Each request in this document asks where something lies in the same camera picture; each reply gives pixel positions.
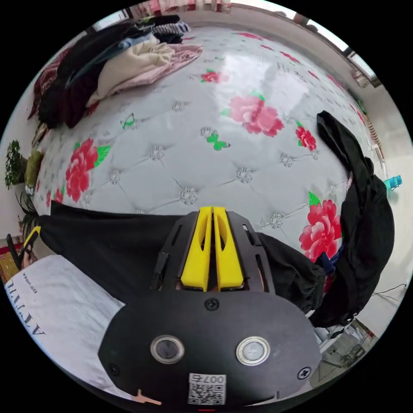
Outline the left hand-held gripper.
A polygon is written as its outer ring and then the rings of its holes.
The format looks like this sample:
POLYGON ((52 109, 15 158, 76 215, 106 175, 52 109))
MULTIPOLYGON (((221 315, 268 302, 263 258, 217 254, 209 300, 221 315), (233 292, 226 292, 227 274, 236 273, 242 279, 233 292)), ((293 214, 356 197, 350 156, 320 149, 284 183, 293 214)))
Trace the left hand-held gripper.
POLYGON ((9 251, 12 255, 12 259, 18 270, 22 269, 22 264, 23 264, 23 259, 24 259, 25 254, 30 256, 30 254, 32 253, 32 247, 40 235, 40 230, 41 230, 41 227, 38 225, 35 226, 31 230, 30 234, 25 239, 23 243, 23 247, 21 248, 19 253, 17 252, 17 249, 15 248, 11 234, 7 234, 6 236, 7 246, 9 248, 9 251))

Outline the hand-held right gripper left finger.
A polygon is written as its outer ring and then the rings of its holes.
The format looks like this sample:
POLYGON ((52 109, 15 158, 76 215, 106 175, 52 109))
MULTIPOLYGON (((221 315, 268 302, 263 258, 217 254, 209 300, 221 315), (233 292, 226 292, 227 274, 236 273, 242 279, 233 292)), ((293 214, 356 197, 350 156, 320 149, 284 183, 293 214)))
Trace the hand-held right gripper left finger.
POLYGON ((199 210, 187 259, 181 275, 184 288, 207 290, 212 243, 212 207, 199 210))

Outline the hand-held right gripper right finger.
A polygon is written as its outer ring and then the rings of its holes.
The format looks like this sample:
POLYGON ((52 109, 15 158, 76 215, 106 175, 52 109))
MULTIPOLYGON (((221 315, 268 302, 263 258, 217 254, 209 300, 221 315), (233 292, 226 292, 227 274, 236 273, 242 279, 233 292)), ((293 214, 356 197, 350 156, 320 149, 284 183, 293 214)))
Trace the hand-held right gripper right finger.
POLYGON ((231 225, 224 207, 213 208, 218 290, 243 287, 244 276, 231 225))

